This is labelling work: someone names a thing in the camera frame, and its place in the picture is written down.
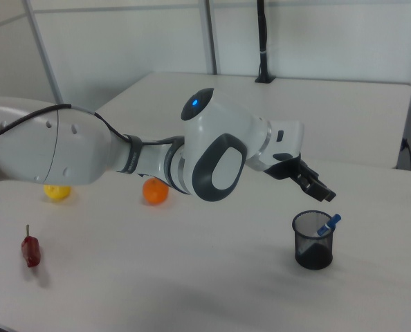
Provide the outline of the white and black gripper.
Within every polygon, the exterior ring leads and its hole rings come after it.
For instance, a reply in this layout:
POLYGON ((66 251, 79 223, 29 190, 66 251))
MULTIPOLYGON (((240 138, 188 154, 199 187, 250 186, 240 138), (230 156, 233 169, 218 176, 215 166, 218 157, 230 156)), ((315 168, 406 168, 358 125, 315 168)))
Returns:
POLYGON ((302 191, 315 200, 332 201, 336 193, 319 180, 319 174, 303 160, 301 147, 304 138, 304 125, 299 121, 269 121, 268 141, 261 150, 259 161, 264 165, 263 172, 276 180, 293 178, 302 191))

